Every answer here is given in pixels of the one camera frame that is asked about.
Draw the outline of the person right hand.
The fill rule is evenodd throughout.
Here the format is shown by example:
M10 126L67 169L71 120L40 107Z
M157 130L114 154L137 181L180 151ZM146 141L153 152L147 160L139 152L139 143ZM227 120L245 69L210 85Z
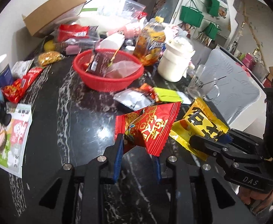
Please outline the person right hand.
M269 206L269 204L273 202L273 190L270 193L265 194L247 189L245 187L239 187L238 197L244 204L247 205L251 204L251 200L260 200L261 204L259 208L262 209Z

